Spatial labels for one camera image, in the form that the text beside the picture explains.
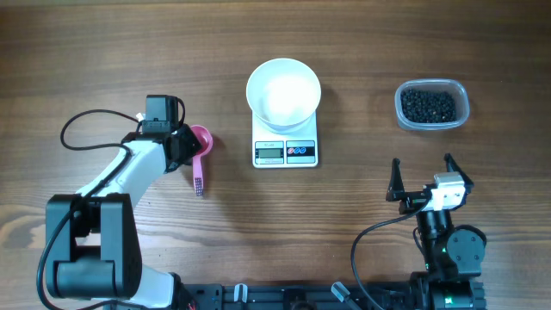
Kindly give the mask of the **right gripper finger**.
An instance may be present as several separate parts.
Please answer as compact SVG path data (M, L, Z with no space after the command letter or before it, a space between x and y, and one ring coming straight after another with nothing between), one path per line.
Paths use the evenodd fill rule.
M399 164L400 160L398 158L394 158L392 161L391 176L386 193L387 202L401 201L406 197Z
M446 164L447 172L458 172L464 181L466 188L473 188L474 182L471 178L461 169L461 167L455 162L450 153L444 155L444 161Z

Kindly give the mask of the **pink plastic measuring scoop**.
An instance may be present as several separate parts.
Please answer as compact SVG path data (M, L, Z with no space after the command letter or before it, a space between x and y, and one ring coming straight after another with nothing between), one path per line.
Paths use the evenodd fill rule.
M195 137L201 143L201 149L194 155L192 158L192 168L193 168L193 181L195 194L197 196L203 196L204 193L204 177L201 159L208 155L213 148L214 139L212 134L201 125L193 125L191 127Z

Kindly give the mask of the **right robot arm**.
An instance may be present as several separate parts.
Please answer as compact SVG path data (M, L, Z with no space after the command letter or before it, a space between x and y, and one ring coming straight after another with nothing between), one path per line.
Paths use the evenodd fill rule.
M412 273L408 282L414 309L486 309L482 273L487 238L478 228L453 224L451 213L466 204L474 182L444 155L446 171L419 191L405 190L400 161L392 162L386 200L399 203L401 215L417 220L417 243L425 262L424 272Z

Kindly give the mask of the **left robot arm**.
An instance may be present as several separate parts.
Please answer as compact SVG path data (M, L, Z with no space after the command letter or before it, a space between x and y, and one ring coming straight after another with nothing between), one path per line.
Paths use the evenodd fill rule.
M59 298L88 300L92 308L196 308L178 275L143 265L133 215L154 181L200 151L184 118L182 99L147 96L144 120L117 143L113 162L77 193L48 201L36 276L44 307Z

